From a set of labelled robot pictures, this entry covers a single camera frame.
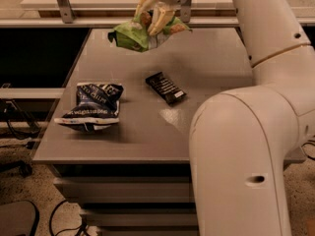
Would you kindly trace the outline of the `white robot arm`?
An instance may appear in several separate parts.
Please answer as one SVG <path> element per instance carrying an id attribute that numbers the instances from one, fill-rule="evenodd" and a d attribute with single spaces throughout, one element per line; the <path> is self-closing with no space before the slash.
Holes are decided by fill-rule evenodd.
<path id="1" fill-rule="evenodd" d="M 286 0 L 232 1 L 254 84 L 193 117 L 199 235 L 291 236 L 284 159 L 314 134 L 315 51 Z"/>

